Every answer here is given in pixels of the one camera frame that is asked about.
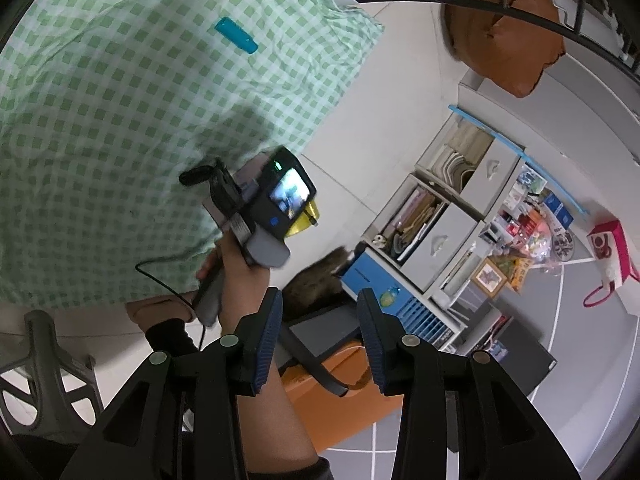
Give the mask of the person right hand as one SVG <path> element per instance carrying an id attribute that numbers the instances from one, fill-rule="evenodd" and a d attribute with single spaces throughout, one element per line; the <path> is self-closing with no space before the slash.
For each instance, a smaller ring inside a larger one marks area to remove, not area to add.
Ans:
<path id="1" fill-rule="evenodd" d="M 198 273 L 199 281 L 204 281 L 214 265 L 222 262 L 224 267 L 224 287 L 221 293 L 219 323 L 221 333 L 232 334 L 240 319 L 259 310 L 270 281 L 270 270 L 262 266 L 249 266 L 241 254 L 234 235 L 227 231 L 216 243 Z"/>

